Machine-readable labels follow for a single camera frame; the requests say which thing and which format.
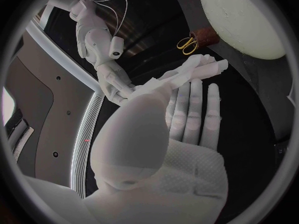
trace scissor handle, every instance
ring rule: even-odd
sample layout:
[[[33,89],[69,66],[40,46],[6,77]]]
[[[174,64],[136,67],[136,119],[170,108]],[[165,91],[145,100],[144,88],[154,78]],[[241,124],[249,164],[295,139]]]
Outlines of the scissor handle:
[[[196,43],[194,49],[193,49],[192,51],[188,52],[188,53],[185,53],[184,50],[185,50],[187,47],[189,47],[190,45],[194,44],[194,43]],[[197,49],[197,41],[192,41],[191,43],[189,43],[187,46],[184,47],[184,49],[183,49],[183,54],[184,54],[184,55],[190,55],[190,54],[193,53],[196,49]]]
[[[178,46],[179,45],[179,43],[180,42],[182,42],[183,40],[186,40],[186,39],[189,39],[185,44],[183,44],[182,46]],[[184,49],[184,48],[186,48],[191,42],[192,42],[192,40],[193,40],[193,37],[186,37],[186,38],[184,38],[184,39],[181,39],[178,43],[177,43],[177,45],[176,45],[176,47],[178,48],[178,49]]]

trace gold scissors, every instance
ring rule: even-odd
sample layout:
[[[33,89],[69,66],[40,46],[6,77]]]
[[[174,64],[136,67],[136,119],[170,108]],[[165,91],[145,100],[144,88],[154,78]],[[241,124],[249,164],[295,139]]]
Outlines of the gold scissors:
[[[186,53],[186,52],[185,52],[185,49],[186,49],[187,47],[190,47],[191,45],[194,47],[194,49],[193,49],[192,51]],[[196,41],[196,39],[195,39],[194,37],[186,37],[186,38],[184,38],[184,39],[181,39],[181,40],[178,42],[178,44],[176,45],[176,47],[177,47],[178,49],[183,50],[183,54],[184,54],[184,55],[190,55],[190,54],[192,54],[192,53],[197,49],[197,46],[198,46],[198,45],[197,45],[197,41]]]

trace round white panel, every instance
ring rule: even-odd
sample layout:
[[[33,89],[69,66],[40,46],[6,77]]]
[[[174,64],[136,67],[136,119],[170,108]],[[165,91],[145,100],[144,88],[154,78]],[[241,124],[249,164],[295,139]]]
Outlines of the round white panel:
[[[201,0],[212,27],[229,45],[260,59],[277,59],[285,50],[265,16],[249,0]]]

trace scissors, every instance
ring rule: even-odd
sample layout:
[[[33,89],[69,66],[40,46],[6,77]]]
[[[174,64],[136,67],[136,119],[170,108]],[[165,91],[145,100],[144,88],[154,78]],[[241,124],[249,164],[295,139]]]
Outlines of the scissors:
[[[185,52],[185,49],[187,47],[189,47],[190,45],[193,45],[194,46],[194,49],[188,53]],[[184,55],[190,55],[192,54],[198,47],[197,45],[197,41],[194,37],[186,37],[184,39],[181,39],[178,44],[176,45],[176,47],[180,50],[183,50],[183,54]]]

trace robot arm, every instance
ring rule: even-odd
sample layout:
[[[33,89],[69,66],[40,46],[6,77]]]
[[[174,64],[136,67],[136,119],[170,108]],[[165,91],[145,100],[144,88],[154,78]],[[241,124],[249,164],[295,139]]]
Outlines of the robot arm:
[[[92,0],[50,0],[48,4],[70,12],[70,17],[77,22],[80,57],[94,65],[107,98],[121,105],[133,92],[128,86],[131,80],[115,62],[123,52],[124,40],[112,37],[105,22],[96,15],[96,5]]]

